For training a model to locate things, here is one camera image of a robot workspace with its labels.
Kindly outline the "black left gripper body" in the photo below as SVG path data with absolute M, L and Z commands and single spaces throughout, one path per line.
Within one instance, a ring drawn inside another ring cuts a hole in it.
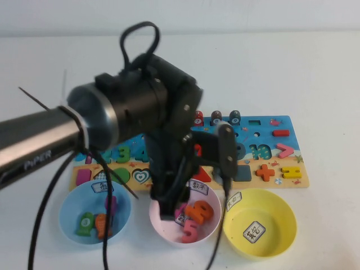
M 178 203 L 194 171 L 194 144 L 164 131 L 153 131 L 145 134 L 145 145 L 152 178 L 151 198 L 159 202 L 173 198 Z

